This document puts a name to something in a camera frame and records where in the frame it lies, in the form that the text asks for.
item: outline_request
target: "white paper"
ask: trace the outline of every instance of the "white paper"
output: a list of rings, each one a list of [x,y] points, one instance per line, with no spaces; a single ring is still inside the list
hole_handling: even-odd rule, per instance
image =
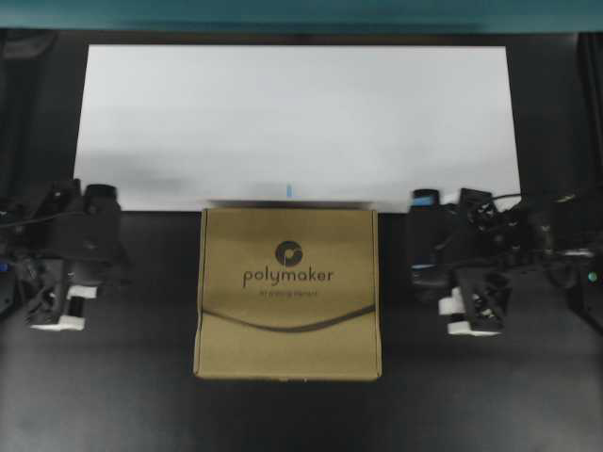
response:
[[[519,188],[501,47],[92,45],[75,161],[126,210]]]

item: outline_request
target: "black wire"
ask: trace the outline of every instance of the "black wire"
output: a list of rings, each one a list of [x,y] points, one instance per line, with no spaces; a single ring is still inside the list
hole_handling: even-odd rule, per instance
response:
[[[576,198],[579,198],[581,196],[584,196],[590,192],[592,192],[593,190],[600,188],[603,186],[603,182],[595,184],[594,186],[588,187],[588,188],[583,188],[583,189],[576,189],[574,190],[573,193],[570,193],[568,191],[564,191],[564,192],[551,192],[551,193],[541,193],[539,195],[534,195],[534,194],[530,194],[530,193],[525,193],[525,192],[517,192],[517,193],[505,193],[503,195],[496,195],[496,196],[490,196],[488,198],[486,198],[483,202],[480,202],[479,204],[476,204],[475,206],[473,206],[470,210],[468,215],[472,215],[474,214],[477,210],[479,210],[480,208],[482,208],[484,205],[487,205],[491,202],[494,201],[498,201],[498,200],[505,200],[505,199],[509,199],[509,198],[525,198],[525,199],[529,199],[529,198],[545,198],[545,197],[551,197],[551,196],[556,196],[558,197],[557,202],[561,199],[563,199],[564,197],[570,197],[568,199],[568,201],[572,201]],[[461,230],[461,228],[456,229],[455,231],[453,231],[452,233],[450,233],[448,235],[448,237],[446,237],[446,239],[444,239],[443,242],[435,245],[434,249],[436,251],[441,251],[443,250],[445,247],[447,247],[450,243],[452,243],[453,239],[455,238],[455,236],[459,233],[459,231]]]
[[[55,218],[59,218],[59,217],[67,217],[69,215],[85,215],[85,212],[83,212],[81,210],[69,210],[67,212],[59,212],[57,214],[47,215],[45,217],[22,219],[19,221],[12,221],[10,223],[1,223],[0,222],[0,229],[15,228],[18,226],[25,226],[26,224],[42,223],[44,221],[49,221],[51,219],[55,219]]]

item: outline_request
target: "robotic arm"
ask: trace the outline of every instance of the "robotic arm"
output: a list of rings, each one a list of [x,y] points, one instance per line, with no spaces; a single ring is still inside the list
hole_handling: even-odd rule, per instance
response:
[[[84,329],[84,301],[127,266],[113,186],[57,182],[19,200],[0,200],[0,315],[26,306],[40,330]]]
[[[495,201],[522,197],[498,211]],[[603,194],[494,197],[462,189],[443,205],[437,190],[414,192],[407,247],[413,286],[438,300],[450,334],[493,335],[504,328],[518,278],[543,272],[569,308],[603,332]]]

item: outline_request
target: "cardboard box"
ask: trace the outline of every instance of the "cardboard box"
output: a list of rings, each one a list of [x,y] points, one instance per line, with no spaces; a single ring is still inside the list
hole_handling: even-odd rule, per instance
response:
[[[377,214],[204,211],[194,374],[381,375]]]

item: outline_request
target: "black table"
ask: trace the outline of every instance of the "black table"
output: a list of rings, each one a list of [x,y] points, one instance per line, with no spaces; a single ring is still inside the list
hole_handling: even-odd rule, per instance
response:
[[[12,191],[69,178],[89,42],[507,45],[521,185],[565,190],[597,172],[577,36],[308,37],[63,32],[13,62]],[[198,214],[128,213],[133,284],[90,302],[87,328],[0,322],[0,450],[599,451],[603,339],[528,276],[505,334],[451,337],[417,303],[404,216],[381,215],[383,376],[373,383],[203,381],[192,376]]]

